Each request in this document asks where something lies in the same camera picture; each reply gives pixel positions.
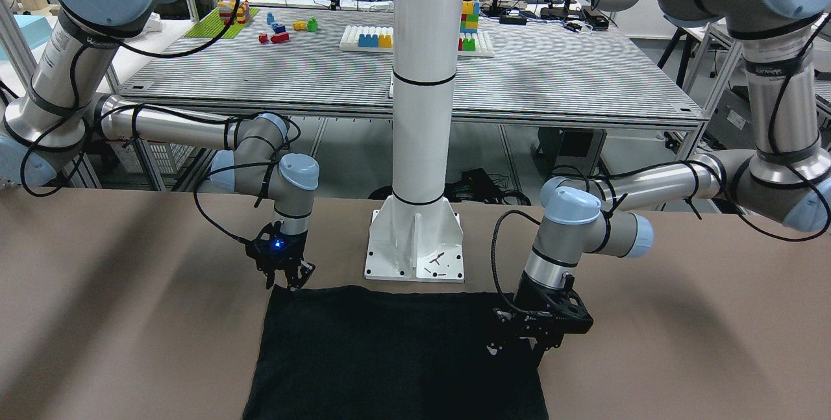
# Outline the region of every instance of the red toy block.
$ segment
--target red toy block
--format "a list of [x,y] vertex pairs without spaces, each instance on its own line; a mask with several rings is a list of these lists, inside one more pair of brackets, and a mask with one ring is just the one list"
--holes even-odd
[[280,32],[271,36],[272,43],[288,42],[288,32]]

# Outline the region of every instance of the brown table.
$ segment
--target brown table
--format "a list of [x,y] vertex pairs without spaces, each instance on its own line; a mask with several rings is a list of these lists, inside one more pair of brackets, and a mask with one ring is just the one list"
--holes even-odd
[[[252,203],[205,195],[210,213],[246,236],[271,217],[270,204]],[[493,291],[490,234],[505,207],[455,206],[465,284],[409,284],[362,278],[378,204],[318,200],[311,287]],[[647,257],[588,255],[578,267],[595,324],[543,359],[551,417],[827,420],[831,239],[790,245],[731,216],[645,216],[657,231]],[[36,200],[5,190],[0,230],[0,418],[240,416],[268,292],[190,195],[64,190]],[[535,231],[521,218],[502,228],[508,289]]]

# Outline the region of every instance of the white lego baseplate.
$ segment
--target white lego baseplate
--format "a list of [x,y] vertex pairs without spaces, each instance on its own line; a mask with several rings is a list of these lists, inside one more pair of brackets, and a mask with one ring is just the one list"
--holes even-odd
[[[361,34],[370,36],[391,36],[391,47],[359,47],[358,41]],[[492,58],[496,56],[493,51],[493,44],[487,32],[460,33],[459,38],[472,38],[476,42],[476,50],[459,51],[459,56],[484,56]],[[368,53],[392,53],[395,47],[395,38],[392,27],[369,27],[369,26],[347,26],[341,38],[341,50],[344,51],[367,51]]]

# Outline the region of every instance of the black cloth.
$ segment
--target black cloth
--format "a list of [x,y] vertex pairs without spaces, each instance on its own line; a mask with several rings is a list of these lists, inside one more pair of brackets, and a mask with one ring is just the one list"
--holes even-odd
[[548,418],[528,344],[486,348],[499,301],[275,289],[243,419]]

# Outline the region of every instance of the metal table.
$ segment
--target metal table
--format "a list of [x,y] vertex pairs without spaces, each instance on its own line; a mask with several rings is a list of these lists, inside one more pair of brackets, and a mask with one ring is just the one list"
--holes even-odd
[[[260,44],[266,12],[281,24],[317,18],[318,32]],[[275,109],[301,116],[392,117],[391,54],[349,53],[338,44],[347,25],[392,26],[390,12],[264,8],[235,39],[201,53],[155,60],[121,87],[141,103],[212,112]],[[575,34],[554,23],[506,26],[480,20],[495,58],[460,57],[454,121],[556,127],[640,128],[692,133],[691,154],[707,118],[617,29]],[[195,47],[181,38],[167,50]]]

